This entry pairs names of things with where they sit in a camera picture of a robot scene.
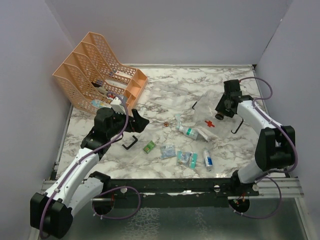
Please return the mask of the brown medicine bottle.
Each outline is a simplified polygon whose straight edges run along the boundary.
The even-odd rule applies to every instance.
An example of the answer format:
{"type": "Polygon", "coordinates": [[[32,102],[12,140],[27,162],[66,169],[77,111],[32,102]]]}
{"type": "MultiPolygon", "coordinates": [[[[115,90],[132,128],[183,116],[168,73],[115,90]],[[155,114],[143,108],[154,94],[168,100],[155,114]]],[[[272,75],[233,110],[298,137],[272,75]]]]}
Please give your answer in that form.
{"type": "Polygon", "coordinates": [[[222,121],[224,119],[224,115],[220,112],[218,112],[216,115],[215,115],[215,118],[222,121]]]}

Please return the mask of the clear first aid box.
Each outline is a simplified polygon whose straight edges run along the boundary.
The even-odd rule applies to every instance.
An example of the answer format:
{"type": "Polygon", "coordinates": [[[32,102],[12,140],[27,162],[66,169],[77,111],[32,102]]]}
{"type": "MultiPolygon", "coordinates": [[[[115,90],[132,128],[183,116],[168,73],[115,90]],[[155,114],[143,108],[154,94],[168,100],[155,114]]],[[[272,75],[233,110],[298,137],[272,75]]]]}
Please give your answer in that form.
{"type": "Polygon", "coordinates": [[[217,139],[230,137],[237,131],[242,118],[235,115],[233,118],[225,116],[223,120],[215,118],[216,106],[221,99],[222,94],[214,90],[205,92],[192,106],[195,123],[194,128],[203,127],[217,136],[217,139]]]}

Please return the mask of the white gauze packet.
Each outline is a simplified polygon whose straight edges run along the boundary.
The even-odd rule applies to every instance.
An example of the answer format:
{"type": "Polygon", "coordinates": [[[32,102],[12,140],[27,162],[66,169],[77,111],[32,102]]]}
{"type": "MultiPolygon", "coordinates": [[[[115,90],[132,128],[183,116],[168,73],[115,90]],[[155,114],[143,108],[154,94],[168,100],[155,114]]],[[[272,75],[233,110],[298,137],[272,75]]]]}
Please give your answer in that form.
{"type": "Polygon", "coordinates": [[[214,135],[212,132],[210,132],[209,130],[207,130],[204,127],[197,127],[196,130],[198,131],[198,133],[207,141],[213,141],[217,138],[216,135],[214,135]]]}

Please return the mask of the silver blue pill packet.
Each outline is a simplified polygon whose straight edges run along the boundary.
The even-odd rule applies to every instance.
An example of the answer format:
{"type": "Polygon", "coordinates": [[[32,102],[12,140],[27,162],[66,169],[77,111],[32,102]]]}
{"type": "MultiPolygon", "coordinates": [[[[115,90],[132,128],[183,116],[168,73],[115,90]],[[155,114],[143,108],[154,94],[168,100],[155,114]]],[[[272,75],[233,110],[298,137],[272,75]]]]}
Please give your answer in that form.
{"type": "Polygon", "coordinates": [[[161,159],[169,159],[175,157],[176,148],[173,144],[165,144],[160,147],[161,159]]]}

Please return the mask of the white green-label bottle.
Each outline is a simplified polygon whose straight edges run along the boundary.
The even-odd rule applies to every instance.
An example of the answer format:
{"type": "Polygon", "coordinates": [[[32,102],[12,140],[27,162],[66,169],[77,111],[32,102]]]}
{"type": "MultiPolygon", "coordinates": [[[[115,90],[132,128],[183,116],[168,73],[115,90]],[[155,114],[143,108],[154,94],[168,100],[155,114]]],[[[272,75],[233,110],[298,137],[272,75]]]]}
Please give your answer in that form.
{"type": "Polygon", "coordinates": [[[190,127],[180,126],[178,130],[183,133],[186,137],[196,140],[198,137],[198,132],[190,127]]]}

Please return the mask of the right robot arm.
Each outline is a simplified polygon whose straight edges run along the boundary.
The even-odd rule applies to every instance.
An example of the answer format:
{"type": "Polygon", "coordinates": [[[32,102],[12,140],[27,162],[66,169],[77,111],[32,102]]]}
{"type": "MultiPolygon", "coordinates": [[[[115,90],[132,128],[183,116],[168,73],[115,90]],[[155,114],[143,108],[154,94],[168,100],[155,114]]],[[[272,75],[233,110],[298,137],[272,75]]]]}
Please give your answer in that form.
{"type": "Polygon", "coordinates": [[[229,189],[236,196],[246,192],[248,184],[269,173],[290,172],[298,163],[294,128],[282,125],[267,115],[258,106],[258,98],[242,93],[240,83],[240,79],[225,81],[223,95],[215,108],[216,119],[238,115],[258,135],[254,161],[232,174],[229,189]]]}

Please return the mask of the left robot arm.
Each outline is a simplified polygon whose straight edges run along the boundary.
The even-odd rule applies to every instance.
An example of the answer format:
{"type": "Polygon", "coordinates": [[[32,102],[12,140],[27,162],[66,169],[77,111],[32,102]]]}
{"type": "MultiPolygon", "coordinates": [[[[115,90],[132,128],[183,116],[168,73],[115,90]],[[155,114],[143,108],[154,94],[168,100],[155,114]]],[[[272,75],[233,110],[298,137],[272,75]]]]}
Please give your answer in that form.
{"type": "Polygon", "coordinates": [[[103,180],[104,175],[88,179],[85,176],[124,132],[141,133],[148,124],[149,120],[136,109],[132,116],[108,107],[96,112],[94,125],[69,167],[44,193],[36,192],[30,199],[30,225],[40,231],[42,239],[44,234],[63,238],[74,216],[91,198],[103,198],[110,193],[111,186],[103,180]]]}

